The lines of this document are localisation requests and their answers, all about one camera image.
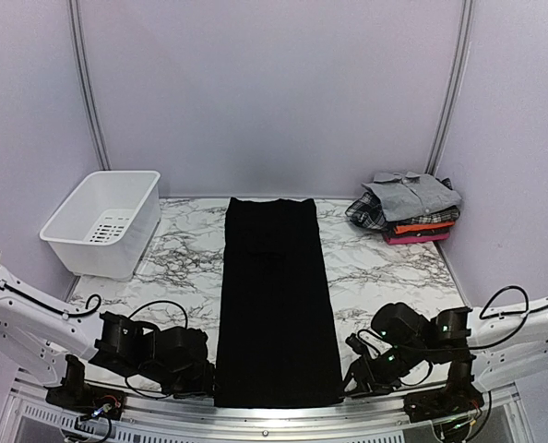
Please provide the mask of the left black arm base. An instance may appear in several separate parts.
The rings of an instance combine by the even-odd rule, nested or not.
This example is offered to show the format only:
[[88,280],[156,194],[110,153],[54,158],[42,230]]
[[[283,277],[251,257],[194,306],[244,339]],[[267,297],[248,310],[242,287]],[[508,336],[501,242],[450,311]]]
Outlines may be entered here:
[[125,393],[87,383],[85,366],[74,355],[67,354],[65,361],[66,373],[59,386],[47,389],[45,401],[89,417],[104,414],[111,420],[119,420],[125,407]]

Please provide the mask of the black garment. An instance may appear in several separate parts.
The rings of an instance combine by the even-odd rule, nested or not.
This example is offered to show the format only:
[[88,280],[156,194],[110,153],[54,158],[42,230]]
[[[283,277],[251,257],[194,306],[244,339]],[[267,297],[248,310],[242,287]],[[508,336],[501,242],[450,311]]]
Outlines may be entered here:
[[315,202],[231,198],[215,405],[327,407],[341,401],[341,383]]

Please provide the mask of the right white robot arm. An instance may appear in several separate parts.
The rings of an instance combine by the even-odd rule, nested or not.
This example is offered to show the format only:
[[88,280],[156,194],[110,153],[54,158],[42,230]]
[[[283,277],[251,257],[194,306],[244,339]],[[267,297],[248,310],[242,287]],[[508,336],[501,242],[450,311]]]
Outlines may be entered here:
[[[452,380],[437,391],[435,404],[455,413],[471,399],[471,385],[486,392],[548,368],[548,296],[451,308],[431,319],[402,302],[390,303],[376,312],[368,333],[388,348],[372,356],[359,334],[346,340],[358,357],[343,379],[344,396],[388,395],[421,363],[448,365]],[[454,378],[456,372],[463,378]]]

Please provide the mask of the grey button-up shirt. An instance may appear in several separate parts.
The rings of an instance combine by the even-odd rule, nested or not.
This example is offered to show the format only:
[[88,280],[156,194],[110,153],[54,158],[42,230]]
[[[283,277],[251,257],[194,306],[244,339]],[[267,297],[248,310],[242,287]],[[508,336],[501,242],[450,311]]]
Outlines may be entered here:
[[377,173],[362,186],[380,200],[388,222],[430,215],[462,202],[456,190],[430,174]]

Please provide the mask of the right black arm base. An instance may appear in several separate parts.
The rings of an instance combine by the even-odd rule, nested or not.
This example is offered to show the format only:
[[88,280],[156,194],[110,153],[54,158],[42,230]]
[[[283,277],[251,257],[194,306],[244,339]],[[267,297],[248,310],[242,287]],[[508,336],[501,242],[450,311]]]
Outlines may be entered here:
[[404,412],[412,423],[470,412],[484,406],[484,399],[473,385],[472,361],[452,362],[443,388],[407,394]]

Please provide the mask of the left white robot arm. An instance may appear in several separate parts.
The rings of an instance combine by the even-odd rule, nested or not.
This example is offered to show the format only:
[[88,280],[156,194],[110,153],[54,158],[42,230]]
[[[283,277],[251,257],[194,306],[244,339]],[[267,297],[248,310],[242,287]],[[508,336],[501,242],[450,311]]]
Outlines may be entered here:
[[78,309],[0,265],[0,352],[77,411],[94,404],[94,388],[70,367],[89,363],[124,379],[141,376],[175,398],[210,396],[214,366],[208,336],[188,325],[161,328],[101,310],[92,295]]

